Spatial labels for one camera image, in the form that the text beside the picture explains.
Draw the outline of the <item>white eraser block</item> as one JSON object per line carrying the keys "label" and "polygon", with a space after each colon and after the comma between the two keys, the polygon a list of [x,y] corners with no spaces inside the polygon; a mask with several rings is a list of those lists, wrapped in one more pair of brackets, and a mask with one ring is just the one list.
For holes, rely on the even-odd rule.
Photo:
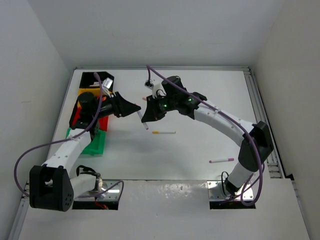
{"label": "white eraser block", "polygon": [[100,87],[100,83],[98,81],[95,81],[93,84],[91,84],[89,86],[90,88],[99,88]]}

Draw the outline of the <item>white pen purple cap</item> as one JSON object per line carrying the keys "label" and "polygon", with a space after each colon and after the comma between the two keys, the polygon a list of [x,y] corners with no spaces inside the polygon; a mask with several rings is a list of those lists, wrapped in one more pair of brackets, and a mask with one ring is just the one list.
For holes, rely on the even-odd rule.
{"label": "white pen purple cap", "polygon": [[208,162],[210,164],[214,163],[225,163],[225,162],[233,162],[235,159],[234,158],[222,158],[222,159],[214,159],[214,160],[209,160]]}

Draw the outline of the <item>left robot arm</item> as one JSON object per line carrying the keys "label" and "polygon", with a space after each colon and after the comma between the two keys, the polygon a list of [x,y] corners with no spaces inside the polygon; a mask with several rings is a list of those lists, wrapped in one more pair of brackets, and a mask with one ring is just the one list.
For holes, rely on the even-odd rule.
{"label": "left robot arm", "polygon": [[80,104],[81,111],[67,138],[61,140],[61,146],[48,160],[33,166],[29,172],[29,204],[32,208],[66,212],[74,199],[88,198],[90,192],[94,198],[103,194],[98,172],[80,165],[76,176],[71,178],[71,170],[83,150],[96,138],[100,118],[109,115],[124,118],[141,110],[119,92],[106,99],[84,92],[77,97],[76,103]]}

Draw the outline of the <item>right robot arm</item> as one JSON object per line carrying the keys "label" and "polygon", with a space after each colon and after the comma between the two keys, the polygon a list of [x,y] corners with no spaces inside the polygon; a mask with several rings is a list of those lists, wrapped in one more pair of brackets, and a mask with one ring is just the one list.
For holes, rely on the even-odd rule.
{"label": "right robot arm", "polygon": [[178,111],[183,116],[216,129],[240,147],[238,163],[223,184],[231,196],[235,196],[250,175],[259,170],[258,164],[263,164],[274,150],[265,122],[242,120],[219,110],[198,92],[187,94],[178,76],[170,76],[162,81],[148,79],[144,85],[151,90],[151,95],[146,97],[147,106],[141,119],[143,123],[159,121],[166,113]]}

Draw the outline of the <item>white pen yellow cap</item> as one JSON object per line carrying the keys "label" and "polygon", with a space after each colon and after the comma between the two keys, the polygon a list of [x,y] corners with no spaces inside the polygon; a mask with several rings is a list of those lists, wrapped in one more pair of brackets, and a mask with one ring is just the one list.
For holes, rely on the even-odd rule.
{"label": "white pen yellow cap", "polygon": [[176,134],[176,131],[152,131],[152,134],[155,134],[155,135],[173,135],[173,134]]}

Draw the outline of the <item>red storage bin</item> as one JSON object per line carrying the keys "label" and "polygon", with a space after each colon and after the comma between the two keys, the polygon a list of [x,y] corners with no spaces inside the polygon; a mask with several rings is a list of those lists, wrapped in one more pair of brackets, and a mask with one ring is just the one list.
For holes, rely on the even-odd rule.
{"label": "red storage bin", "polygon": [[[70,117],[70,125],[73,126],[76,121],[80,118],[80,112],[81,112],[82,108],[81,107],[77,107],[76,111],[72,112],[72,115]],[[99,129],[101,131],[106,132],[108,130],[108,122],[109,122],[109,117],[105,116],[102,117],[98,120],[99,122]]]}

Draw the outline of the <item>black storage bin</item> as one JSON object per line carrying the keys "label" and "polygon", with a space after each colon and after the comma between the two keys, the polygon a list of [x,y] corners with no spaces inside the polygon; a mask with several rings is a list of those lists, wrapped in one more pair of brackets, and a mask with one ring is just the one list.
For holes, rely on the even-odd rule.
{"label": "black storage bin", "polygon": [[[103,82],[106,78],[110,78],[113,81],[115,77],[108,73],[107,71],[98,71],[97,74],[99,75],[100,81]],[[94,82],[98,82],[96,77],[94,76],[94,72],[83,72],[80,79],[79,88],[80,89],[93,89],[90,87]]]}

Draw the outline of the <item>green storage bin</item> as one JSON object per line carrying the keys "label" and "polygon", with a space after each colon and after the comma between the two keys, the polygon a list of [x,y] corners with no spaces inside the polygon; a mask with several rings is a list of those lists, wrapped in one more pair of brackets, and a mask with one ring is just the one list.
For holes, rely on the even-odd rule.
{"label": "green storage bin", "polygon": [[58,149],[64,153],[71,154],[72,158],[76,159],[82,155],[102,155],[104,153],[106,133],[102,130],[97,130],[93,138],[89,131],[81,128],[67,130],[67,142],[63,143]]}

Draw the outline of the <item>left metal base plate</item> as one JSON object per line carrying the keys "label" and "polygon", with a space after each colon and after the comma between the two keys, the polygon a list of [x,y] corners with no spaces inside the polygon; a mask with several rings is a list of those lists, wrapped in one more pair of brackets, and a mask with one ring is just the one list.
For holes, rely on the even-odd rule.
{"label": "left metal base plate", "polygon": [[97,198],[98,200],[115,200],[119,201],[122,197],[124,190],[124,181],[118,180],[117,182],[113,180],[108,180],[106,183],[102,184],[100,188],[101,191],[88,191],[82,195],[76,197],[76,199],[88,199],[88,198]]}

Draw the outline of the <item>metal base plate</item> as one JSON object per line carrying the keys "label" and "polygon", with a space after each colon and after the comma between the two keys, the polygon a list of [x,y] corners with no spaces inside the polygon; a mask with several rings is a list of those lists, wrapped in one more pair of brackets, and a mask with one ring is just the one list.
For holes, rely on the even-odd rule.
{"label": "metal base plate", "polygon": [[88,198],[97,198],[98,200],[115,200],[119,201],[122,197],[124,190],[124,181],[118,180],[117,182],[113,180],[108,180],[106,183],[102,184],[100,188],[101,191],[88,191],[82,195],[76,197],[76,199],[88,199]]}
{"label": "metal base plate", "polygon": [[[223,191],[221,180],[208,180],[207,182],[208,197],[210,202],[222,202],[229,200],[232,195],[226,190]],[[251,188],[243,193],[242,199],[244,201],[252,201],[254,199],[254,192]]]}

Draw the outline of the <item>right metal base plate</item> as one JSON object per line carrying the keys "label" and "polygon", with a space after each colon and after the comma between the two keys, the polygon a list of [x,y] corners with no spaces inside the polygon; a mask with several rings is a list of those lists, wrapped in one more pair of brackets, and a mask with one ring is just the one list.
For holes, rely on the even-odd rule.
{"label": "right metal base plate", "polygon": [[[210,202],[222,202],[229,200],[232,195],[226,190],[223,191],[221,180],[208,180],[207,182],[208,197]],[[242,199],[244,201],[252,201],[254,199],[254,192],[251,188],[243,193]]]}

